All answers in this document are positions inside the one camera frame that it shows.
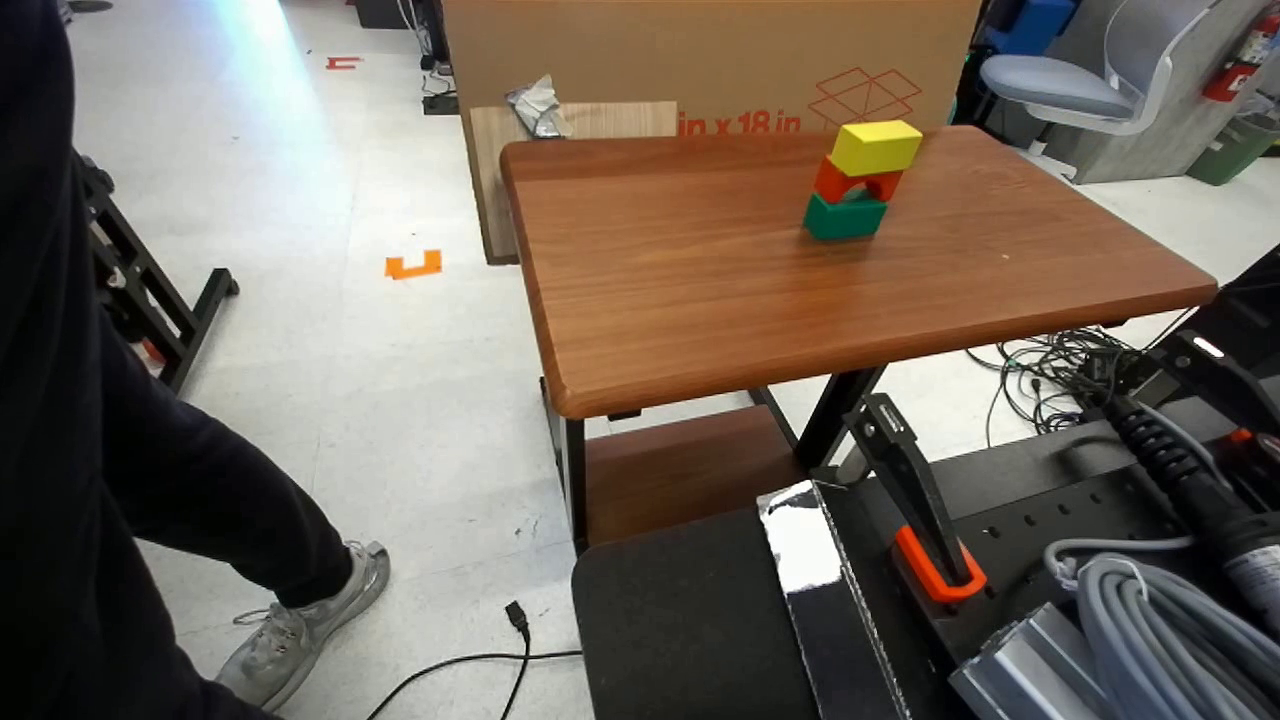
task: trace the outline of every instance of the wooden table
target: wooden table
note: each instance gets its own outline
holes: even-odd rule
[[[512,144],[528,306],[577,543],[752,498],[826,460],[878,367],[1212,297],[1212,277],[1002,144],[932,134],[863,245],[799,218],[826,136]],[[833,377],[799,439],[760,405],[582,439],[586,416]]]

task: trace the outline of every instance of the green block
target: green block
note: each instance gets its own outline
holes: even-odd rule
[[[825,197],[807,197],[802,227],[819,245],[839,245],[839,239],[868,239],[877,235],[887,204],[870,197],[849,197],[839,204],[826,204]]]

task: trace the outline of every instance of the red block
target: red block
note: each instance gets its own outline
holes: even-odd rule
[[[868,197],[893,202],[899,181],[903,181],[903,172],[868,177]]]
[[[825,162],[812,181],[815,197],[825,197],[826,204],[839,204],[859,186],[863,181],[842,177],[833,162]]]
[[[883,177],[842,177],[833,162],[825,162],[812,177],[812,190],[819,202],[839,204],[849,197],[870,197],[870,202],[893,202],[895,186],[903,172],[883,172]]]

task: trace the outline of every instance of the cardboard box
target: cardboard box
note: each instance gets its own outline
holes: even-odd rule
[[[680,136],[952,117],[980,0],[443,0],[458,109],[551,77],[577,99],[674,99]]]

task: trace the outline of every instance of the table leg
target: table leg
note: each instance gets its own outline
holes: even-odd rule
[[[851,412],[851,405],[859,405],[877,383],[878,383],[883,367],[863,367],[863,374],[836,374],[825,388],[825,396],[815,400],[799,439],[796,439],[796,465],[802,474],[815,474],[833,460],[836,443],[839,443],[839,427],[842,416]]]
[[[776,405],[773,388],[767,388],[767,383],[764,383],[764,388],[747,388],[747,396],[752,396],[752,405],[764,405],[764,407],[773,412],[776,427],[778,427],[778,431],[789,438],[789,443],[796,447],[796,431],[792,431],[782,407]]]
[[[569,502],[571,548],[582,552],[586,548],[586,424],[558,416],[544,380],[539,380],[539,394],[544,394],[558,491]]]

